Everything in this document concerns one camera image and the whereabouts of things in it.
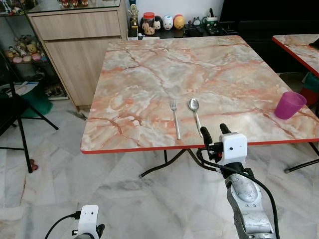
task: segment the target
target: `wooden cabinet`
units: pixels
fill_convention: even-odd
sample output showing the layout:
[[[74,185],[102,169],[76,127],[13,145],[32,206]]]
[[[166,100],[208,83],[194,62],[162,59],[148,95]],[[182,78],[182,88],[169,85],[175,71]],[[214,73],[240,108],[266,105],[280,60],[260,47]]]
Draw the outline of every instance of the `wooden cabinet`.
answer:
[[[92,103],[108,43],[126,40],[128,23],[125,1],[119,3],[109,8],[28,14],[44,50],[77,108]]]
[[[92,103],[111,39],[48,42],[46,47],[76,106]]]

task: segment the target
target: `fork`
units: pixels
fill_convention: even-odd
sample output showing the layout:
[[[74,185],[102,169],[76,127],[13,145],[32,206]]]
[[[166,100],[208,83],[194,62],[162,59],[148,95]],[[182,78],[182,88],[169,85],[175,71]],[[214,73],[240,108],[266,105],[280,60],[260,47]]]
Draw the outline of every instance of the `fork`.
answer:
[[[176,111],[177,111],[176,100],[170,101],[170,109],[174,112],[177,139],[180,139],[179,127],[178,127],[178,121],[177,121],[177,115],[176,115]]]

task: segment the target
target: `marble table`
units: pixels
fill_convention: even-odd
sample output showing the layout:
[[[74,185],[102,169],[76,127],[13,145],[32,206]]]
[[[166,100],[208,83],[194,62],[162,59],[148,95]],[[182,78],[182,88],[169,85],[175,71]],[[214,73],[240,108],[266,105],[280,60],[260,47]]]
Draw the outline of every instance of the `marble table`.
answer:
[[[305,106],[282,120],[274,109],[289,87],[239,36],[110,42],[83,133],[86,154],[203,146],[201,125],[219,125],[249,145],[319,141],[319,119]],[[177,140],[171,99],[176,99]]]
[[[319,34],[277,35],[273,41],[319,77],[319,50],[309,46]]]

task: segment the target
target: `wire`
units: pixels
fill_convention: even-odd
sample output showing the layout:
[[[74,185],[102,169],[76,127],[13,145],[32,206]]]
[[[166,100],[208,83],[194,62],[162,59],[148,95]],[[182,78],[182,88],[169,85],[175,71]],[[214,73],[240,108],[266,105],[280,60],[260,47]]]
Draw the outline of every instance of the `wire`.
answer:
[[[197,160],[196,156],[194,155],[194,153],[193,153],[193,151],[192,151],[191,149],[189,149],[188,152],[190,153],[190,155],[192,156],[192,158],[194,159],[194,161],[195,161],[200,167],[202,167],[202,168],[204,168],[204,169],[207,169],[207,170],[210,170],[210,171],[216,171],[216,169],[211,168],[211,167],[207,167],[207,166],[203,165],[202,163],[200,163],[200,162]],[[228,170],[228,171],[230,171],[230,172],[233,172],[233,173],[237,173],[237,174],[239,174],[239,175],[242,175],[242,176],[244,176],[244,177],[250,179],[250,180],[253,181],[254,183],[258,184],[260,187],[262,187],[262,188],[266,191],[266,193],[267,193],[267,195],[268,195],[268,197],[269,197],[269,199],[270,199],[271,206],[272,206],[272,208],[273,208],[273,216],[274,216],[274,224],[275,224],[275,234],[276,234],[276,238],[277,238],[277,239],[280,239],[280,237],[279,237],[279,226],[278,226],[278,215],[277,215],[276,203],[275,203],[275,199],[274,199],[273,195],[271,194],[271,192],[269,191],[269,189],[268,189],[263,183],[261,183],[260,181],[258,181],[258,180],[255,179],[254,177],[249,176],[249,175],[246,174],[246,173],[240,172],[240,171],[238,171],[238,170],[236,170],[236,169],[233,169],[233,168],[230,168],[230,167],[227,167],[227,166],[223,166],[223,165],[219,165],[219,164],[216,164],[216,163],[212,163],[212,162],[206,161],[205,159],[203,159],[202,155],[199,154],[199,153],[196,153],[196,155],[197,155],[197,157],[200,156],[199,158],[200,158],[200,160],[201,160],[202,162],[204,162],[204,163],[206,163],[206,164],[208,164],[208,165],[210,165],[210,166],[213,166],[213,167],[216,167],[216,168],[220,168],[220,169],[224,169],[224,170]]]
[[[81,211],[77,211],[77,212],[75,212],[75,213],[73,213],[73,214],[70,214],[70,215],[67,215],[67,216],[64,216],[64,217],[60,218],[59,220],[56,221],[55,224],[53,224],[53,226],[50,228],[50,230],[48,231],[48,233],[46,234],[46,236],[45,236],[44,239],[48,239],[48,237],[49,237],[51,231],[54,229],[54,227],[55,227],[56,225],[59,224],[59,222],[61,222],[61,221],[64,220],[64,219],[67,219],[67,218],[74,218],[74,219],[78,220],[78,219],[80,218],[80,215],[81,215]]]

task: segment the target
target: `red table edge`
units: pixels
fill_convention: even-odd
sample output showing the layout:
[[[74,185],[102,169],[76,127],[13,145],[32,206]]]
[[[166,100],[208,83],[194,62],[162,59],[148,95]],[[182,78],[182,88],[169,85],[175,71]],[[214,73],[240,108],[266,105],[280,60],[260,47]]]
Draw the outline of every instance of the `red table edge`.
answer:
[[[248,143],[248,146],[284,144],[284,143],[308,143],[308,142],[319,142],[319,138],[265,141],[265,142],[251,142],[251,143]],[[172,150],[172,149],[189,149],[189,148],[203,148],[203,147],[205,147],[204,144],[201,144],[201,145],[189,145],[189,146],[185,145],[185,146],[170,146],[170,147],[124,148],[124,149],[92,150],[92,151],[81,150],[81,152],[84,153],[84,154],[127,153],[127,152],[143,152],[143,151]]]
[[[291,51],[288,47],[286,47],[284,44],[282,44],[279,40],[275,38],[275,36],[272,37],[272,40],[277,43],[279,46],[281,46],[285,51],[287,51],[290,55],[292,55],[296,60],[298,60],[303,66],[305,66],[308,70],[310,70],[312,73],[314,73],[317,77],[319,77],[319,72],[317,72],[314,68],[312,68],[310,65],[307,64],[303,59],[301,59],[296,53]]]

